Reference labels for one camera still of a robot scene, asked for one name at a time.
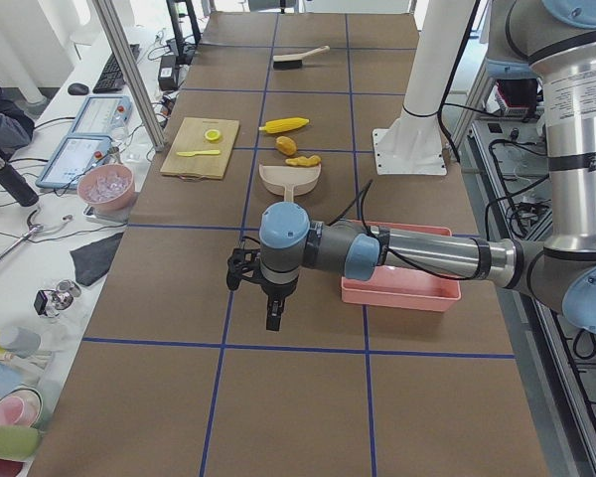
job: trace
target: cutting board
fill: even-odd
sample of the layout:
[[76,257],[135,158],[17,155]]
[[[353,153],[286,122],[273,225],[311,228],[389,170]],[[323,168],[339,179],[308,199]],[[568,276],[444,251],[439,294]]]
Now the cutting board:
[[[170,152],[161,166],[164,176],[192,176],[222,179],[229,162],[231,148],[238,134],[239,122],[231,119],[186,117],[181,123]],[[210,142],[204,137],[208,129],[218,129],[222,137]],[[181,157],[177,152],[219,149],[218,156]]]

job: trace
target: black keyboard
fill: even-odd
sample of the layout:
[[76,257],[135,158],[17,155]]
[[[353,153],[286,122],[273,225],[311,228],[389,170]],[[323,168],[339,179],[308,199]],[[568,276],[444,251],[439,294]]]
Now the black keyboard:
[[[139,45],[133,43],[130,45],[130,50],[135,60],[139,57]],[[116,92],[121,91],[126,81],[123,79],[121,67],[117,62],[117,58],[113,53],[110,54],[108,61],[103,66],[101,74],[92,92]]]

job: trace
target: black bottle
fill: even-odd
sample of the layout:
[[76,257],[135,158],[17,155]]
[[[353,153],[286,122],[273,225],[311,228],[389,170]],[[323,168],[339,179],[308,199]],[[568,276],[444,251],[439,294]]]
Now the black bottle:
[[38,194],[35,193],[24,177],[16,171],[13,166],[0,157],[0,185],[18,201],[22,207],[33,206],[38,202]]

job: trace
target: computer mouse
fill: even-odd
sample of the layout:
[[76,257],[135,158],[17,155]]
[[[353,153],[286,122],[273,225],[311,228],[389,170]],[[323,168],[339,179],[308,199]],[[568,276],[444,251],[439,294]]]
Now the computer mouse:
[[67,89],[70,95],[72,96],[84,96],[90,92],[90,89],[85,84],[81,82],[73,82],[69,84],[69,88]]

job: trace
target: brush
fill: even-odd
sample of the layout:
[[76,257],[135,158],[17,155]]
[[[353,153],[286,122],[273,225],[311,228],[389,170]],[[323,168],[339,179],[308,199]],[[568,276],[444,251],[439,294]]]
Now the brush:
[[329,47],[320,47],[315,50],[310,50],[305,53],[294,53],[292,55],[274,55],[274,69],[275,70],[296,70],[302,68],[302,61],[313,55],[325,53],[329,51]]

